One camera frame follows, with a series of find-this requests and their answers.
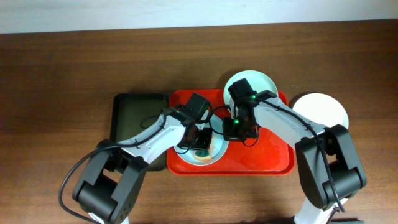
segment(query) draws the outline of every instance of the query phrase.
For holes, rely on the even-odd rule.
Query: wooden table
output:
[[[0,35],[0,223],[82,223],[58,205],[74,163],[108,138],[122,92],[223,88],[268,74],[289,98],[308,90],[346,108],[368,186],[338,218],[398,220],[398,22],[315,22]],[[65,203],[78,210],[66,188]],[[146,175],[133,223],[238,223],[291,217],[297,168],[281,177]]]

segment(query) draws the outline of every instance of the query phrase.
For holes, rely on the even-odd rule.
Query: white plate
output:
[[[278,89],[276,88],[275,83],[266,74],[254,70],[246,70],[243,72],[238,72],[226,83],[224,88],[224,103],[226,105],[229,104],[229,100],[231,99],[228,88],[232,85],[232,83],[241,80],[242,78],[246,78],[251,85],[251,88],[258,93],[264,90],[269,90],[278,95]]]
[[[211,125],[212,127],[219,132],[223,131],[223,121],[221,119],[219,119],[216,115],[213,115],[211,117]],[[214,145],[214,150],[213,150],[213,154],[211,155],[211,160],[208,162],[203,162],[203,161],[198,161],[196,160],[193,155],[196,152],[195,150],[191,150],[185,154],[178,154],[178,156],[180,156],[180,158],[182,160],[184,160],[185,162],[192,164],[192,165],[196,165],[196,166],[205,166],[205,165],[209,165],[212,164],[214,162],[216,162],[217,160],[219,160],[225,153],[227,147],[228,147],[228,141],[224,140],[224,137],[220,134],[216,134],[213,132],[214,135],[214,140],[212,141],[212,145]],[[186,151],[186,149],[181,149],[177,146],[174,146],[174,149],[176,152],[179,153],[183,153]]]
[[[318,124],[328,127],[341,124],[348,129],[346,110],[331,96],[322,93],[309,93],[300,97],[292,109]]]

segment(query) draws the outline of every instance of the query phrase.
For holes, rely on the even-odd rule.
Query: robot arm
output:
[[[206,116],[209,104],[202,96],[193,94],[186,105],[169,108],[137,136],[117,145],[108,140],[100,142],[96,150],[115,146],[117,149],[101,151],[90,158],[73,190],[73,199],[98,223],[128,223],[128,214],[153,160],[176,145],[209,148],[211,131],[195,125],[206,122],[202,117]],[[105,176],[104,169],[120,172],[119,182]]]
[[[300,183],[307,196],[301,211],[294,218],[296,224],[327,223],[337,206],[337,200],[341,204],[345,203],[366,185],[366,176],[345,127],[336,125],[328,128],[310,121],[284,105],[274,93],[253,91],[245,78],[234,82],[228,91],[232,114],[238,122],[227,118],[224,125],[231,127],[231,123],[235,123],[240,132],[229,133],[226,139],[253,138],[251,133],[260,126],[272,131],[295,149]],[[328,167],[320,147],[327,154],[336,156],[334,162],[326,162]],[[333,182],[327,174],[327,168]]]

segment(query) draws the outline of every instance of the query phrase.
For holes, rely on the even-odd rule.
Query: white wall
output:
[[[398,0],[0,0],[0,33],[398,18]]]

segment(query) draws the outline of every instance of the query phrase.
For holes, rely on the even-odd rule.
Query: red tray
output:
[[[192,93],[204,96],[211,105],[224,105],[221,89],[177,90],[170,97],[170,106],[185,104]],[[287,105],[284,93],[278,91],[279,98]],[[227,109],[216,111],[219,118],[231,116]],[[167,167],[177,175],[286,175],[295,165],[294,151],[281,138],[262,128],[257,144],[246,147],[241,142],[229,142],[228,148],[218,161],[207,166],[195,166],[182,160],[174,151],[167,150]]]

